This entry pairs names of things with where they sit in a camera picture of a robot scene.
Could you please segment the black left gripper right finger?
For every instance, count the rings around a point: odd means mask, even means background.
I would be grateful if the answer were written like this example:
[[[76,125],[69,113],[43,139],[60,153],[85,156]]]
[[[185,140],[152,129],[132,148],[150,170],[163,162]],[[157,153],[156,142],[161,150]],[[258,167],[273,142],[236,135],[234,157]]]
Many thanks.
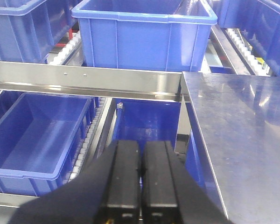
[[[168,141],[148,141],[142,157],[142,216],[145,224],[181,224]]]

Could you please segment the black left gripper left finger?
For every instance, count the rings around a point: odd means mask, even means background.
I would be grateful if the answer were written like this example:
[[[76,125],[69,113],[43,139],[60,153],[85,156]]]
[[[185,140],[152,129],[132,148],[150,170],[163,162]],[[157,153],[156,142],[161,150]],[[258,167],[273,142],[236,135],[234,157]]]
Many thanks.
[[[95,224],[137,224],[140,213],[140,147],[117,140],[115,158]]]

